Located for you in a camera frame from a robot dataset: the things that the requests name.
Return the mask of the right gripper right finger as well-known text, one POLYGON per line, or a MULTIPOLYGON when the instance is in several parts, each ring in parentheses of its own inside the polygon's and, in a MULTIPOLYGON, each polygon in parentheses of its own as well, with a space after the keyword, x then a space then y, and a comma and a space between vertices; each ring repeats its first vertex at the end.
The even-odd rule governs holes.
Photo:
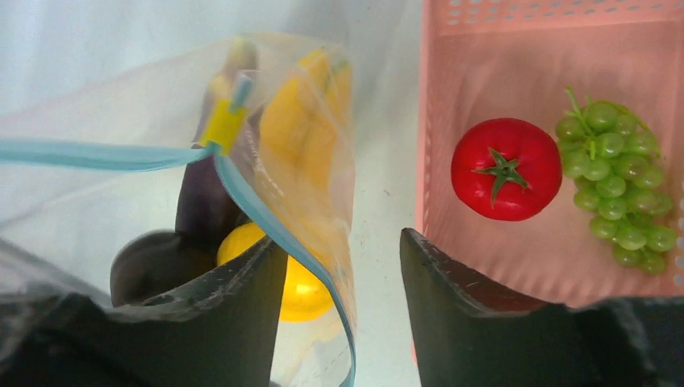
POLYGON ((683 300, 608 298, 572 309, 518 293, 418 231, 400 238, 424 386, 680 386, 683 300))

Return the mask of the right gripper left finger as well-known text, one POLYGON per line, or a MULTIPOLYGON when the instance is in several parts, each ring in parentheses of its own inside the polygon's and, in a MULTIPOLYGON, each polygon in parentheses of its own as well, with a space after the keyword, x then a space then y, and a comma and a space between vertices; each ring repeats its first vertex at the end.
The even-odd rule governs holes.
POLYGON ((270 386, 286 254, 236 262, 141 306, 106 308, 83 280, 1 245, 4 386, 270 386))

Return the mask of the yellow bell pepper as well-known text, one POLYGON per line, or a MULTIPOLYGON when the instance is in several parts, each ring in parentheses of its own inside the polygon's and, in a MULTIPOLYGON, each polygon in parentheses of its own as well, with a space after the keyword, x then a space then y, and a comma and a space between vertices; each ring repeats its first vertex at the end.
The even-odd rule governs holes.
MULTIPOLYGON (((231 231, 219 246, 217 265, 223 265, 246 252, 265 237, 255 223, 245 223, 231 231)), ((288 256, 279 318, 288 323, 317 319, 334 306, 332 296, 315 275, 288 256)))

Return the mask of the dark round fruit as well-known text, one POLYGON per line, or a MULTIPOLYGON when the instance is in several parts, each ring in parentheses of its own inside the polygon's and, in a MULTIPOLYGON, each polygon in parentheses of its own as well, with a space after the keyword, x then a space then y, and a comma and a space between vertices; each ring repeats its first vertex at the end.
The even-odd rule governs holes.
POLYGON ((177 231, 143 234, 119 251, 110 270, 114 307, 135 305, 212 270, 216 251, 177 231))

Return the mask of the dark purple eggplant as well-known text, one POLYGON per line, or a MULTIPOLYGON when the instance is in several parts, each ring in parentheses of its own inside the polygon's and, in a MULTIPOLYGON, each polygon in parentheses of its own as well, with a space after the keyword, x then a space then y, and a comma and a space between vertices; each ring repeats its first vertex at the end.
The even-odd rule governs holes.
MULTIPOLYGON (((231 96, 233 83, 242 70, 254 70, 258 54, 253 43, 236 37, 227 54, 223 68, 210 80, 204 94, 202 113, 193 139, 194 148, 206 125, 214 104, 231 96)), ((177 204, 175 230, 192 235, 217 250, 236 224, 240 214, 223 187, 212 158, 188 164, 177 204)))

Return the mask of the clear zip top bag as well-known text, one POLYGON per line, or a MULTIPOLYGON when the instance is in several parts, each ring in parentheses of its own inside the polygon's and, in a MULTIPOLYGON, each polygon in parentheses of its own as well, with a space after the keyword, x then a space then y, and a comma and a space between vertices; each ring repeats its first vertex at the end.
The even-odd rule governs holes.
POLYGON ((3 115, 2 385, 353 385, 352 73, 248 34, 3 115))

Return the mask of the yellow banana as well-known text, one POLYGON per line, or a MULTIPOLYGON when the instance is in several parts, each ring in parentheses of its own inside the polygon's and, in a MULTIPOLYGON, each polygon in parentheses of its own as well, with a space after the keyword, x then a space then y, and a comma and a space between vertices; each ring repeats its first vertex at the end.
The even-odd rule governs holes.
POLYGON ((344 249, 355 167, 351 66, 325 48, 299 59, 259 122, 255 190, 305 247, 344 249))

